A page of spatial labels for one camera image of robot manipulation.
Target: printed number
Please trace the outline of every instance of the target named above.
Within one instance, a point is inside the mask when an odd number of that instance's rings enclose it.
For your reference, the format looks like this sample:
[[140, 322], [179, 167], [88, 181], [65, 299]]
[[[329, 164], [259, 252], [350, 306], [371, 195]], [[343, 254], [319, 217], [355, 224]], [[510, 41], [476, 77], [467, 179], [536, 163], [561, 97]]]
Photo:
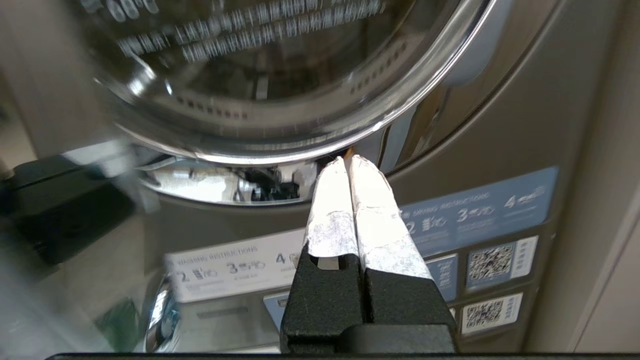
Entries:
[[113, 16], [113, 19], [117, 22], [124, 22], [127, 20], [126, 15], [124, 15], [124, 11], [122, 11], [122, 7], [120, 4], [116, 3], [115, 0], [107, 0], [107, 9]]
[[127, 13], [130, 19], [137, 19], [140, 16], [140, 12], [133, 0], [120, 0], [120, 2], [122, 3], [124, 12]]
[[231, 274], [235, 274], [235, 273], [238, 272], [238, 269], [236, 268], [236, 264], [229, 263], [229, 264], [227, 264], [227, 267], [229, 268], [229, 272]]
[[144, 0], [145, 2], [145, 8], [147, 8], [147, 10], [149, 10], [150, 13], [159, 13], [160, 9], [158, 8], [158, 5], [156, 4], [156, 0]]
[[516, 197], [512, 196], [507, 200], [507, 203], [504, 205], [505, 208], [512, 208], [516, 204]]
[[415, 234], [415, 222], [409, 221], [406, 223], [406, 228], [409, 230], [410, 234]]
[[178, 272], [177, 273], [179, 276], [181, 276], [180, 282], [188, 282], [189, 278], [187, 277], [187, 274], [185, 274], [184, 272]]
[[467, 210], [467, 209], [462, 209], [462, 210], [460, 210], [460, 211], [458, 212], [459, 217], [458, 217], [458, 219], [456, 220], [456, 222], [463, 222], [463, 221], [465, 221], [465, 220], [469, 217], [469, 215], [468, 215], [467, 213], [468, 213], [468, 210]]

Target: metallic surface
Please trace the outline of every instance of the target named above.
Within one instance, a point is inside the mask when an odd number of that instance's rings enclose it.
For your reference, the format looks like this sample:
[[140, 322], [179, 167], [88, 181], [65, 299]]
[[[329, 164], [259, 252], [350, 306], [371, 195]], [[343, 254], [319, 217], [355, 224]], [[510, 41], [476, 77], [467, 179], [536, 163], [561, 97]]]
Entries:
[[228, 149], [224, 149], [219, 148], [220, 140], [207, 145], [202, 137], [197, 142], [185, 143], [185, 140], [181, 140], [183, 143], [174, 145], [175, 137], [169, 133], [162, 135], [162, 138], [146, 135], [145, 128], [150, 124], [137, 129], [130, 125], [121, 127], [137, 142], [153, 149], [215, 163], [264, 166], [318, 158], [373, 134], [424, 98], [463, 55], [493, 6], [495, 0], [486, 6], [486, 10], [482, 1], [461, 2], [441, 34], [409, 73], [385, 90], [376, 101], [341, 118], [339, 126], [327, 128], [323, 134], [308, 140], [277, 140], [271, 143], [270, 139], [266, 139], [267, 143], [260, 145], [245, 145], [236, 141], [227, 144]]
[[152, 305], [143, 340], [143, 352], [173, 352], [179, 341], [180, 318], [171, 281], [164, 277]]
[[[465, 338], [463, 350], [520, 349], [598, 90], [616, 4], [601, 0], [515, 2], [505, 35], [483, 74], [467, 86], [435, 89], [417, 109], [401, 153], [402, 166], [388, 177], [399, 205], [549, 166], [560, 168], [547, 222], [478, 245], [479, 249], [513, 241], [514, 236], [538, 234], [540, 256], [536, 256], [534, 273], [517, 286], [505, 284], [475, 293], [467, 293], [460, 283], [460, 296], [451, 304], [459, 309], [467, 302], [485, 299], [491, 291], [524, 291], [527, 300], [519, 322]], [[92, 95], [87, 72], [81, 72], [85, 64], [79, 58], [64, 57], [75, 43], [63, 35], [51, 35], [51, 44], [42, 41], [43, 31], [60, 34], [64, 24], [51, 16], [57, 14], [52, 2], [11, 0], [0, 2], [0, 8], [5, 20], [0, 22], [0, 44], [11, 50], [0, 56], [0, 63], [36, 153], [57, 154], [109, 137], [109, 126], [101, 122], [105, 117], [102, 105]], [[34, 22], [41, 27], [30, 27]], [[140, 193], [145, 202], [157, 205], [157, 211], [132, 217], [44, 281], [66, 295], [57, 304], [59, 313], [73, 309], [81, 314], [75, 322], [77, 329], [91, 329], [92, 320], [122, 297], [133, 298], [141, 313], [147, 313], [150, 308], [142, 309], [145, 296], [141, 290], [148, 286], [152, 291], [147, 298], [155, 297], [159, 280], [154, 274], [162, 271], [167, 252], [304, 227], [309, 211], [306, 204], [211, 206], [148, 189]], [[461, 251], [460, 258], [470, 250], [474, 249]], [[464, 274], [465, 262], [460, 261], [459, 267], [458, 273]], [[204, 344], [209, 349], [252, 347], [276, 339], [277, 329], [261, 301], [262, 294], [251, 294], [198, 303], [203, 308], [193, 309], [189, 316], [194, 319], [202, 313], [229, 315], [205, 322], [199, 329], [206, 328], [203, 333], [207, 335], [194, 339], [193, 349], [205, 351]], [[238, 309], [246, 309], [245, 315]]]
[[[236, 206], [288, 205], [310, 201], [321, 165], [315, 161], [271, 168], [228, 168], [171, 157], [138, 167], [147, 188], [181, 199]], [[267, 184], [252, 181], [263, 176]], [[284, 186], [293, 189], [282, 189]]]

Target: white label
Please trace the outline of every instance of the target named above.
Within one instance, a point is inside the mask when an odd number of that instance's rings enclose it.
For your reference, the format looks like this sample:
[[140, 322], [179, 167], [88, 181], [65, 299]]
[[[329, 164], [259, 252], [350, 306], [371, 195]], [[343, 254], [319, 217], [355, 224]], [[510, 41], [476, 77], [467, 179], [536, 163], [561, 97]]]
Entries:
[[290, 286], [305, 229], [165, 255], [179, 302]]
[[522, 293], [467, 305], [462, 309], [462, 333], [492, 329], [518, 320]]
[[513, 264], [511, 265], [511, 278], [529, 275], [533, 257], [536, 254], [536, 244], [538, 236], [531, 236], [516, 242], [515, 254], [513, 254]]

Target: front-load washing machine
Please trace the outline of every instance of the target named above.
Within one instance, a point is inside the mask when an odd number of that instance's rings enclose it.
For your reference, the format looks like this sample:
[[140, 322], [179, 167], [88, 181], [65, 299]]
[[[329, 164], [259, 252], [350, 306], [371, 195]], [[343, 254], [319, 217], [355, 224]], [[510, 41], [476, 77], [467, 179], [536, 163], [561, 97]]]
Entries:
[[353, 153], [460, 349], [520, 350], [617, 1], [0, 9], [3, 352], [276, 350], [316, 176]]

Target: qr code sticker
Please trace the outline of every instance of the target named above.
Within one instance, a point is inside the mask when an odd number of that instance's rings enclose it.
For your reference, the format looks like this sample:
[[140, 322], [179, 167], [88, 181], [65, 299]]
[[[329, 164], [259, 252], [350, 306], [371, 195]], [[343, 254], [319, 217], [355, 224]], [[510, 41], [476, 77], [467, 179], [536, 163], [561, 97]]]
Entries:
[[501, 299], [466, 307], [465, 319], [467, 322], [465, 323], [465, 327], [473, 329], [474, 327], [486, 327], [492, 323], [497, 323], [502, 314], [503, 303], [504, 299]]
[[522, 293], [478, 302], [463, 307], [462, 334], [492, 329], [518, 320]]
[[491, 279], [511, 271], [513, 244], [484, 249], [471, 254], [469, 260], [469, 279]]

